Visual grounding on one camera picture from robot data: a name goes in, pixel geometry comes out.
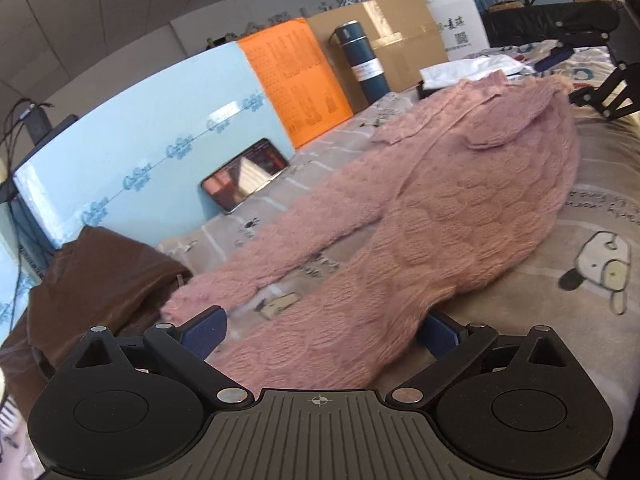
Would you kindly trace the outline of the pink knitted sweater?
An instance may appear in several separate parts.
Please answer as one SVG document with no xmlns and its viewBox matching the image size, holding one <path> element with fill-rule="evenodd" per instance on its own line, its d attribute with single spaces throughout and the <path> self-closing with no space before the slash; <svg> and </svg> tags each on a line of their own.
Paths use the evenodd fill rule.
<svg viewBox="0 0 640 480">
<path fill-rule="evenodd" d="M 318 289 L 232 342 L 218 370 L 251 392 L 369 385 L 428 310 L 486 286 L 548 236 L 579 139 L 564 77 L 494 73 L 440 90 L 375 131 L 370 148 L 163 306 L 181 325 L 233 311 L 340 238 L 367 244 Z"/>
</svg>

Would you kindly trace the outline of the black leather sofa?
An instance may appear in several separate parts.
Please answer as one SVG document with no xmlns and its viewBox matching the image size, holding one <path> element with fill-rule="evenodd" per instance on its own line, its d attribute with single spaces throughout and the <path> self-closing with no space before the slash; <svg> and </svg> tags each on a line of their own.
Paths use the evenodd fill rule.
<svg viewBox="0 0 640 480">
<path fill-rule="evenodd" d="M 612 32 L 620 24 L 619 8 L 607 1 L 542 4 L 487 12 L 482 20 L 491 47 L 521 46 L 565 34 Z"/>
</svg>

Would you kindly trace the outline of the brown leather garment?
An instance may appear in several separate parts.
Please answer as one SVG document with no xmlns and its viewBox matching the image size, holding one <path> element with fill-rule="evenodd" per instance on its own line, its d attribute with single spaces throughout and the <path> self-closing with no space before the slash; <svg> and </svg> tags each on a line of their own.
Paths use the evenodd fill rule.
<svg viewBox="0 0 640 480">
<path fill-rule="evenodd" d="M 1 346 L 6 390 L 27 417 L 47 382 L 93 326 L 142 334 L 192 278 L 181 262 L 111 230 L 83 228 L 57 250 L 28 306 Z"/>
</svg>

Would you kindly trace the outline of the white paper bag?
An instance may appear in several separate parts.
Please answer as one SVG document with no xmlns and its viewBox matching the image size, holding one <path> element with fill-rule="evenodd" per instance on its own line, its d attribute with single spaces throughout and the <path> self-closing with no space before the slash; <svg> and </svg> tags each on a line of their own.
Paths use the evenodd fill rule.
<svg viewBox="0 0 640 480">
<path fill-rule="evenodd" d="M 449 61 L 467 58 L 490 48 L 474 0 L 425 0 Z"/>
</svg>

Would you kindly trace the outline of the white t-shirt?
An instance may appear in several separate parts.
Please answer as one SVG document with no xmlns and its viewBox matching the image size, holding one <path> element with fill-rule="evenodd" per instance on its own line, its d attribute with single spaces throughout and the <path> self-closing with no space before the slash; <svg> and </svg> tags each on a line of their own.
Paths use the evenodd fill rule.
<svg viewBox="0 0 640 480">
<path fill-rule="evenodd" d="M 504 54 L 462 58 L 420 69 L 423 90 L 440 90 L 462 80 L 477 81 L 495 72 L 506 78 L 535 73 L 530 66 Z"/>
</svg>

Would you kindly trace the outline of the smartphone with lit screen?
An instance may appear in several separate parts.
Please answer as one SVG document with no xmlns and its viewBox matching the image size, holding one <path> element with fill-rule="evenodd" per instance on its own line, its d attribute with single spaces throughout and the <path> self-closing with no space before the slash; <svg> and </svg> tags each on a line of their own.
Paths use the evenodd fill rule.
<svg viewBox="0 0 640 480">
<path fill-rule="evenodd" d="M 225 214 L 230 214 L 288 166 L 281 152 L 263 138 L 201 180 L 200 188 Z"/>
</svg>

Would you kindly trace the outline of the light blue box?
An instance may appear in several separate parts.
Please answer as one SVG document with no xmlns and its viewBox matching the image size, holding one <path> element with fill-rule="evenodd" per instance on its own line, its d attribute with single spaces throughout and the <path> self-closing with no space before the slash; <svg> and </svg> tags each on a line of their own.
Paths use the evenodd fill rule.
<svg viewBox="0 0 640 480">
<path fill-rule="evenodd" d="M 238 44 L 161 70 L 81 117 L 18 166 L 21 198 L 55 248 L 84 226 L 155 246 L 220 208 L 201 188 L 246 148 L 295 148 Z"/>
<path fill-rule="evenodd" d="M 53 249 L 19 197 L 1 204 L 1 341 L 28 307 Z"/>
</svg>

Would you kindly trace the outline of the brown cardboard box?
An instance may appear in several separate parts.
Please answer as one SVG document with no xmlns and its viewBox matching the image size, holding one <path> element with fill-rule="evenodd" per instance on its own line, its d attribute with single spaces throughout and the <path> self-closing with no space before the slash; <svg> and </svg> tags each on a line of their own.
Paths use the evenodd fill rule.
<svg viewBox="0 0 640 480">
<path fill-rule="evenodd" d="M 352 22 L 362 26 L 393 92 L 416 86 L 422 80 L 420 70 L 448 60 L 425 0 L 369 0 L 308 18 L 307 24 L 356 113 L 369 103 L 334 36 L 335 29 Z"/>
</svg>

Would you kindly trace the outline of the dark teal thermos bottle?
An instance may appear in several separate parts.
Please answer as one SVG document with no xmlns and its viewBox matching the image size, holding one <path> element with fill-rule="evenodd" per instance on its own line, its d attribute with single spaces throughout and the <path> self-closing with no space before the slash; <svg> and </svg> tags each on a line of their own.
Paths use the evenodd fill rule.
<svg viewBox="0 0 640 480">
<path fill-rule="evenodd" d="M 358 21 L 349 21 L 334 29 L 337 40 L 360 89 L 369 104 L 390 92 L 381 61 Z"/>
</svg>

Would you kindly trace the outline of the black power adapter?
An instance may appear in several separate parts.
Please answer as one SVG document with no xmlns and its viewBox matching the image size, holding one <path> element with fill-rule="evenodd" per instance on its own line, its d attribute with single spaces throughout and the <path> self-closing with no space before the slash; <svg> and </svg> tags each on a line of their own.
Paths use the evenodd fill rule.
<svg viewBox="0 0 640 480">
<path fill-rule="evenodd" d="M 40 143 L 52 129 L 49 117 L 40 105 L 32 104 L 26 110 L 23 122 L 32 143 L 35 145 Z"/>
</svg>

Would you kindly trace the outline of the orange box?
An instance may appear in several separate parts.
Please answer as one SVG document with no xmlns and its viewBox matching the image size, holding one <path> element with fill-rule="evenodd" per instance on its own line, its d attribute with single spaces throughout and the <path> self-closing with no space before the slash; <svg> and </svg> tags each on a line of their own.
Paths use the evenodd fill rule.
<svg viewBox="0 0 640 480">
<path fill-rule="evenodd" d="M 352 107 L 303 18 L 255 32 L 239 46 L 294 148 L 352 118 Z"/>
</svg>

